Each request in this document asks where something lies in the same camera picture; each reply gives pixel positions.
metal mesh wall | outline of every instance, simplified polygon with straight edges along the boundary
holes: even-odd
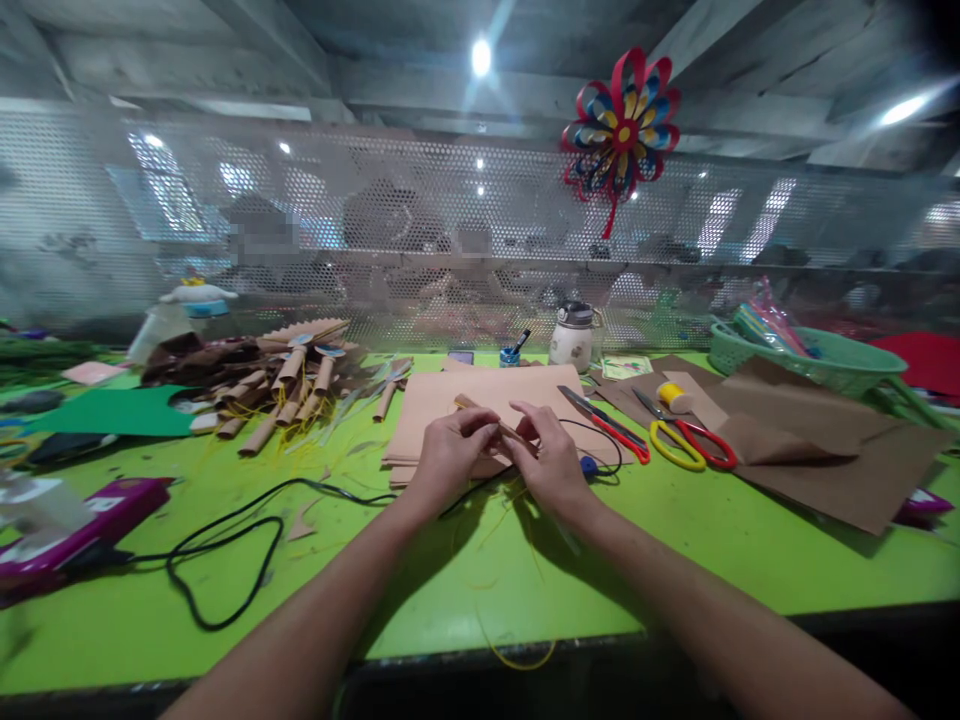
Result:
[[[373,347],[495,347],[556,305],[607,347],[703,347],[766,274],[805,322],[951,329],[960,193],[937,177],[674,156],[623,203],[569,156],[479,138],[214,116],[0,112],[0,297],[21,324],[117,342],[200,274],[215,332],[336,314]]]

ceiling light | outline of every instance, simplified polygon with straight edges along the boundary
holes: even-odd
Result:
[[[490,72],[490,46],[484,39],[477,40],[473,44],[473,52],[470,59],[473,62],[473,74],[477,77],[483,77]]]
[[[927,95],[917,95],[915,98],[910,98],[887,110],[887,112],[883,114],[883,117],[880,118],[880,124],[893,125],[894,123],[906,120],[911,115],[915,115],[920,108],[927,104],[928,100],[929,96]]]

red paper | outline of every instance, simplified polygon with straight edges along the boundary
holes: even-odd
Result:
[[[911,387],[960,396],[960,339],[933,333],[906,333],[870,343],[899,355],[910,366],[903,381]]]

red scissors handle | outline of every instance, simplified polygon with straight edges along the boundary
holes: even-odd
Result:
[[[593,420],[594,425],[596,425],[598,428],[603,430],[605,433],[612,435],[614,439],[618,440],[620,444],[625,446],[627,449],[630,450],[630,452],[636,455],[637,460],[640,461],[641,465],[646,465],[648,462],[650,462],[650,451],[647,448],[640,447],[635,442],[633,442],[630,438],[628,438],[626,435],[624,435],[619,430],[614,428],[613,425],[610,425],[609,423],[605,423],[596,415],[591,415],[590,419]]]
[[[687,442],[693,445],[697,452],[703,455],[703,459],[708,463],[722,470],[733,470],[733,468],[737,466],[737,455],[733,452],[733,448],[731,448],[723,438],[714,435],[706,428],[702,428],[699,425],[694,425],[693,423],[688,423],[686,420],[674,420],[674,423],[680,429],[680,432],[683,433],[683,436],[687,439]],[[721,458],[708,453],[696,438],[696,435],[706,438],[714,445],[719,447],[720,451],[725,455],[725,457]]]

hand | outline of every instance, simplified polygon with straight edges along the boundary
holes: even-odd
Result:
[[[426,518],[436,518],[466,492],[470,469],[500,434],[499,422],[489,408],[468,408],[427,425],[417,472],[401,497],[414,498]]]
[[[600,500],[587,485],[573,438],[553,409],[521,401],[511,402],[510,407],[523,413],[517,432],[531,442],[540,439],[537,457],[516,440],[504,437],[501,441],[540,507],[565,523],[595,508]]]

